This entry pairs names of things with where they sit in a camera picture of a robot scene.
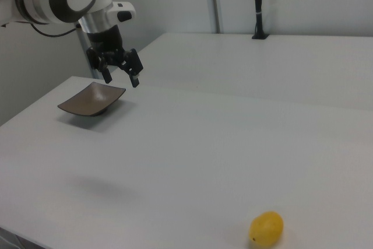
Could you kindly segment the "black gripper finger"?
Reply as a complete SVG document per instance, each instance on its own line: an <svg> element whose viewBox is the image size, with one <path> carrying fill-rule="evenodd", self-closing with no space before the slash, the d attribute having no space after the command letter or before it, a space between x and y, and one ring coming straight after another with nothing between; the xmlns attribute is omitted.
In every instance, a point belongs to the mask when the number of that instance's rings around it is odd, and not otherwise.
<svg viewBox="0 0 373 249"><path fill-rule="evenodd" d="M137 87L139 85L139 74L143 70L143 65L134 48L129 51L123 51L118 67L127 73L132 87Z"/></svg>
<svg viewBox="0 0 373 249"><path fill-rule="evenodd" d="M89 64L92 69L99 71L106 84L112 81L110 71L108 69L108 61L105 57L105 53L98 52L94 48L90 47L86 51Z"/></svg>

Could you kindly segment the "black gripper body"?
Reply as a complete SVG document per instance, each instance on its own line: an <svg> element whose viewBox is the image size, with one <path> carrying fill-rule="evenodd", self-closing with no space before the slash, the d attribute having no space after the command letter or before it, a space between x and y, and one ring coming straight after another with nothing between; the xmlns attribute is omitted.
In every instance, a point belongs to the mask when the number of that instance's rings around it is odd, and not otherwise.
<svg viewBox="0 0 373 249"><path fill-rule="evenodd" d="M91 44L91 47L86 51L88 58L91 58L95 53L113 53L118 58L124 57L122 36L117 25L99 33L87 33L87 37Z"/></svg>

